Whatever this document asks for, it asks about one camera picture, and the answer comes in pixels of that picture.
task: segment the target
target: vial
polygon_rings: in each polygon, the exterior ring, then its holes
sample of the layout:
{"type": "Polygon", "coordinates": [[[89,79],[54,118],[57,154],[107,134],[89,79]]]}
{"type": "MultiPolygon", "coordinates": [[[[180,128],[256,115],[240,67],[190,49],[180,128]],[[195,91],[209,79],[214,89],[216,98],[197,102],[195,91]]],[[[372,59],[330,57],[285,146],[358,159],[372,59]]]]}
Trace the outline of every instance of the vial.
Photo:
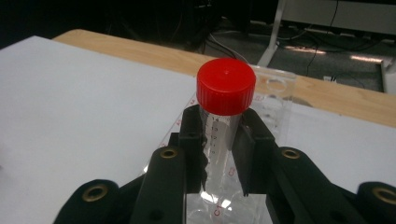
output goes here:
{"type": "Polygon", "coordinates": [[[230,205],[240,184],[227,186],[230,182],[225,180],[229,173],[226,167],[241,114],[252,102],[255,82],[256,76],[250,66],[235,59],[212,60],[198,71],[196,96],[205,133],[203,148],[208,165],[205,168],[205,191],[200,195],[203,206],[195,207],[190,216],[188,214],[190,223],[231,222],[224,220],[225,209],[232,210],[230,205]]]}

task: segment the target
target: floor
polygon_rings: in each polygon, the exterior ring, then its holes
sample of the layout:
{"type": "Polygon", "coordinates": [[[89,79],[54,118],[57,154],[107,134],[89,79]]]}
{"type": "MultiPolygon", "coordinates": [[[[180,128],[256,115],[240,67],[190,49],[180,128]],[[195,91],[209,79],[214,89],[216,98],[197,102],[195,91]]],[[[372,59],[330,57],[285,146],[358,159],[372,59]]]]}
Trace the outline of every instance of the floor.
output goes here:
{"type": "MultiPolygon", "coordinates": [[[[216,57],[235,57],[257,64],[265,52],[271,26],[254,24],[249,34],[224,22],[198,51],[216,57]]],[[[370,36],[334,35],[315,28],[282,27],[270,68],[372,91],[383,91],[381,61],[396,57],[392,40],[370,36]]]]}

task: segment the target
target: red screw cap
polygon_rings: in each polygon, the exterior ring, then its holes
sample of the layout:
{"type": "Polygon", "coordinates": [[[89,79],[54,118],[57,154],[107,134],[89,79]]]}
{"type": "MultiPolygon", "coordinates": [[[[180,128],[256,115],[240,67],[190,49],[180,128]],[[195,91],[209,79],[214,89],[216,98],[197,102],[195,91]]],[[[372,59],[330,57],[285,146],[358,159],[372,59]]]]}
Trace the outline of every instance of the red screw cap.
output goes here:
{"type": "Polygon", "coordinates": [[[250,106],[255,83],[256,76],[246,63],[236,59],[215,59],[198,71],[197,99],[207,112],[237,115],[250,106]]]}

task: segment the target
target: transparent container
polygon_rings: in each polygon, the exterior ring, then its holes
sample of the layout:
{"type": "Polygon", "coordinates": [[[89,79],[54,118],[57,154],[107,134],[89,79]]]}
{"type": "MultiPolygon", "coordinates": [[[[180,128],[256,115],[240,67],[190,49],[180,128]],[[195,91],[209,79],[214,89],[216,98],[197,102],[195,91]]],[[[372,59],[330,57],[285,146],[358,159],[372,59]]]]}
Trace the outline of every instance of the transparent container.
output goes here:
{"type": "MultiPolygon", "coordinates": [[[[295,75],[254,65],[250,67],[256,84],[249,107],[258,113],[276,142],[282,146],[287,139],[295,75]]],[[[186,107],[197,104],[194,94],[186,107]]],[[[179,132],[181,117],[180,114],[160,147],[167,145],[170,133],[179,132]]],[[[206,191],[202,189],[199,194],[187,195],[187,223],[272,223],[265,205],[265,195],[249,194],[244,197],[239,183],[230,139],[234,136],[240,114],[217,115],[202,108],[201,119],[206,135],[204,151],[210,162],[206,167],[208,178],[206,191]],[[219,135],[222,136],[221,142],[216,141],[219,135]]]]}

